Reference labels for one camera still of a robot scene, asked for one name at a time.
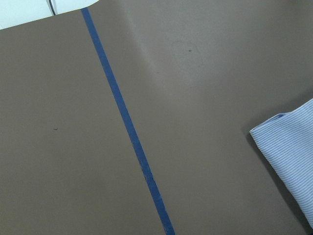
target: black cable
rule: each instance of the black cable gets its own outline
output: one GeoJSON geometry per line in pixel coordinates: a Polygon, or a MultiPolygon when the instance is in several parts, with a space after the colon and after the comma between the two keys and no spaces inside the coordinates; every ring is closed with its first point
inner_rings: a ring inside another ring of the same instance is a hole
{"type": "Polygon", "coordinates": [[[55,12],[54,12],[53,5],[52,5],[51,0],[49,0],[49,3],[50,3],[50,7],[51,7],[51,10],[52,10],[52,13],[53,13],[53,15],[55,16],[55,12]]]}

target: blue tape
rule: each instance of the blue tape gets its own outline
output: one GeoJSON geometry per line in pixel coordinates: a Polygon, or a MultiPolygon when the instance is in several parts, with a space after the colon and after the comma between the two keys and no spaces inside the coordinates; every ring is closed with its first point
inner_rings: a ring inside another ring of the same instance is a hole
{"type": "Polygon", "coordinates": [[[151,196],[153,198],[154,204],[156,206],[158,215],[159,215],[161,222],[163,224],[165,233],[167,235],[174,235],[175,232],[174,232],[174,228],[172,226],[171,220],[170,220],[170,218],[166,212],[165,205],[163,203],[161,194],[157,188],[157,184],[156,184],[155,180],[153,179],[153,175],[152,175],[152,172],[150,170],[147,158],[146,158],[145,153],[142,149],[142,146],[141,146],[141,143],[139,141],[138,135],[136,133],[135,127],[133,125],[132,119],[128,113],[128,110],[127,110],[127,107],[125,105],[123,96],[121,94],[121,91],[119,90],[118,84],[117,84],[116,79],[115,79],[114,74],[113,74],[113,71],[110,67],[108,58],[106,56],[106,53],[105,53],[103,46],[101,44],[101,41],[99,39],[97,30],[93,24],[89,10],[88,10],[88,8],[83,8],[83,9],[81,9],[81,11],[82,11],[82,14],[84,16],[89,34],[92,38],[94,47],[98,53],[102,68],[104,70],[104,73],[105,73],[107,80],[109,82],[109,85],[111,87],[114,99],[116,101],[118,109],[119,109],[121,116],[123,118],[123,121],[124,121],[125,127],[127,129],[129,138],[131,139],[131,142],[133,144],[133,147],[134,147],[135,153],[137,155],[139,164],[141,166],[143,175],[146,179],[146,182],[147,182],[148,188],[150,190],[151,196]]]}

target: towel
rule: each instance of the towel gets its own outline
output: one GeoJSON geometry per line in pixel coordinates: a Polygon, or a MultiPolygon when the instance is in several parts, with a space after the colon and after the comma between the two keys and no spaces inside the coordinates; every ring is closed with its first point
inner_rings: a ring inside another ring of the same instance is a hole
{"type": "Polygon", "coordinates": [[[250,133],[313,227],[313,99],[250,133]]]}

